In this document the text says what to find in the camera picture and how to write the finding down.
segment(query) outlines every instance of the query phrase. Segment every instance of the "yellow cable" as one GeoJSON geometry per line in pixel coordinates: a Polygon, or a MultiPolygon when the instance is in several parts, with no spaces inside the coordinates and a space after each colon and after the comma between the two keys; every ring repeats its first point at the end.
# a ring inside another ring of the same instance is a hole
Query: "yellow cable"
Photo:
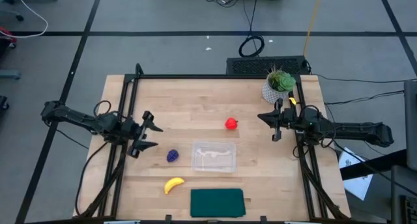
{"type": "Polygon", "coordinates": [[[310,41],[310,33],[311,33],[311,30],[313,29],[315,15],[317,13],[317,9],[319,8],[319,5],[320,5],[320,0],[317,0],[315,2],[314,12],[313,12],[313,16],[311,17],[310,26],[308,27],[306,42],[304,43],[304,51],[303,51],[304,57],[307,57],[307,47],[308,47],[308,43],[310,41]]]}

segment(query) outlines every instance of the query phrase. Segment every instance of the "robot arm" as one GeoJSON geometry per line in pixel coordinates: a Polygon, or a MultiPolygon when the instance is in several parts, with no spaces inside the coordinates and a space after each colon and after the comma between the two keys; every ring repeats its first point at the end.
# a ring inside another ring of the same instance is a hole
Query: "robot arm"
{"type": "Polygon", "coordinates": [[[305,142],[311,145],[319,144],[324,138],[363,140],[380,147],[388,147],[394,142],[391,128],[381,122],[333,123],[312,105],[306,106],[298,117],[292,109],[284,109],[282,113],[282,105],[283,100],[279,99],[272,112],[258,114],[261,120],[275,129],[273,141],[281,139],[280,127],[285,127],[302,133],[305,142]]]}
{"type": "Polygon", "coordinates": [[[139,125],[132,117],[127,117],[122,121],[123,117],[116,111],[94,117],[74,111],[61,102],[50,101],[45,103],[41,116],[48,125],[52,121],[68,122],[85,128],[92,134],[100,134],[109,143],[120,144],[126,140],[133,140],[134,142],[128,149],[128,155],[134,158],[139,156],[139,151],[158,145],[158,143],[144,141],[147,136],[146,129],[162,132],[154,125],[154,116],[149,111],[144,112],[143,124],[139,125]]]}

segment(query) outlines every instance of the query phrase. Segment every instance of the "white plant pot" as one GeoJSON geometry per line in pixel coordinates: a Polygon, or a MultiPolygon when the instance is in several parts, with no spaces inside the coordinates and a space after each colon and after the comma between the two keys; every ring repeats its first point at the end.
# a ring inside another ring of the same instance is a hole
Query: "white plant pot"
{"type": "Polygon", "coordinates": [[[288,98],[289,91],[280,92],[275,91],[268,83],[268,79],[266,79],[265,83],[262,87],[262,95],[263,98],[270,104],[275,104],[275,102],[281,98],[283,100],[288,98]]]}

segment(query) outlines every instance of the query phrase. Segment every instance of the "plastic banana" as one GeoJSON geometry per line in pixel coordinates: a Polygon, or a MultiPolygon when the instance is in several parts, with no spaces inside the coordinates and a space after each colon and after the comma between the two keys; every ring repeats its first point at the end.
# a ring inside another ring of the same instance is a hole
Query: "plastic banana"
{"type": "Polygon", "coordinates": [[[184,183],[184,179],[182,178],[171,178],[167,183],[165,183],[165,194],[168,194],[171,189],[179,184],[184,183]]]}

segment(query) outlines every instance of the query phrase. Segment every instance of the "white paper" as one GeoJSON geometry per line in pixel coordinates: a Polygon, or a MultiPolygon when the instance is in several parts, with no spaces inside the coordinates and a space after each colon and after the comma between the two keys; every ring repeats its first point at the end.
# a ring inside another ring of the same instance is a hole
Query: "white paper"
{"type": "MultiPolygon", "coordinates": [[[[357,156],[355,153],[353,153],[348,148],[345,148],[346,151],[354,154],[357,158],[361,159],[362,161],[365,161],[360,156],[357,156]]],[[[346,166],[354,165],[356,163],[359,163],[359,161],[354,158],[353,156],[349,155],[346,152],[342,152],[339,157],[339,168],[343,168],[346,166]]],[[[365,199],[367,189],[369,188],[369,185],[372,180],[372,175],[363,176],[360,178],[353,178],[346,181],[343,181],[345,189],[352,193],[354,196],[358,197],[361,200],[365,199]]]]}

